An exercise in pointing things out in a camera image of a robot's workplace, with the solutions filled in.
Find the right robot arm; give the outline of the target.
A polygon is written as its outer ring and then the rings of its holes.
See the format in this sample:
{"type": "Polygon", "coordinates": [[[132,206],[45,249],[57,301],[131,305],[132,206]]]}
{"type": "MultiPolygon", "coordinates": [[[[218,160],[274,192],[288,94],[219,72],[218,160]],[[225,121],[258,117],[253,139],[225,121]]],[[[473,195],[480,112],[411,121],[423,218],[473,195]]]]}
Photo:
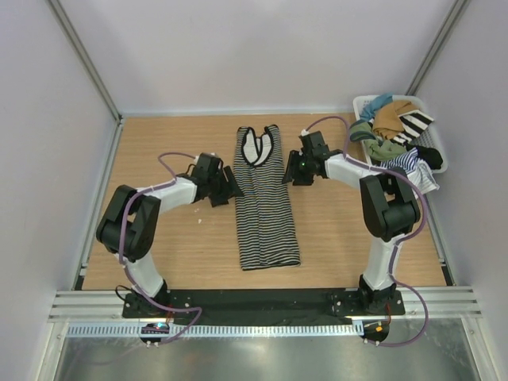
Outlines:
{"type": "Polygon", "coordinates": [[[302,147],[290,151],[282,182],[310,186],[321,176],[360,190],[364,224],[372,241],[357,302],[366,314],[382,314],[396,291],[399,245],[421,218],[416,190],[401,168],[372,167],[339,149],[330,150],[319,131],[302,131],[299,139],[302,147]]]}

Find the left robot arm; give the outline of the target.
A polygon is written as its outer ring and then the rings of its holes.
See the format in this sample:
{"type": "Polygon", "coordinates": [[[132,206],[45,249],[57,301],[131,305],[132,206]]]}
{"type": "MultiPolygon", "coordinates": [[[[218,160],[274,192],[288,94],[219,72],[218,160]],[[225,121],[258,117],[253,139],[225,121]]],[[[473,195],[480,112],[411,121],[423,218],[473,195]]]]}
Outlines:
{"type": "Polygon", "coordinates": [[[169,306],[167,283],[156,269],[151,249],[161,214],[209,199],[213,207],[227,205],[244,194],[233,170],[211,153],[189,156],[184,173],[170,171],[165,183],[135,188],[119,186],[102,215],[96,239],[117,257],[140,307],[150,317],[162,316],[169,306]]]}

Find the black white striped tank top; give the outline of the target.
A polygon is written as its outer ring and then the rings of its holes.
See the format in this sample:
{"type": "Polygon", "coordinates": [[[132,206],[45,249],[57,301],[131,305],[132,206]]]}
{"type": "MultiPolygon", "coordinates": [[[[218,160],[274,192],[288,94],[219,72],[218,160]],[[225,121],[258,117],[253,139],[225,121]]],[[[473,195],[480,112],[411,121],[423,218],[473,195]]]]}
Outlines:
{"type": "Polygon", "coordinates": [[[287,185],[279,127],[237,130],[233,174],[243,195],[235,199],[237,243],[244,271],[297,267],[300,249],[287,185]]]}

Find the blue white striped tank top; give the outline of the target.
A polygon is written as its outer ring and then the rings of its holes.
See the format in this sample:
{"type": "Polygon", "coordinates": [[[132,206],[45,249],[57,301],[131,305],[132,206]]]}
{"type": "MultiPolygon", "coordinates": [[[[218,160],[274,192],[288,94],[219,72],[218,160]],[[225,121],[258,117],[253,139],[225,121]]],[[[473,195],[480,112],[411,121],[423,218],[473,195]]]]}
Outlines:
{"type": "Polygon", "coordinates": [[[439,184],[433,177],[430,166],[418,157],[418,150],[412,148],[408,152],[387,161],[382,161],[379,167],[386,169],[394,169],[400,167],[406,172],[408,180],[410,180],[422,194],[440,189],[439,184]]]}

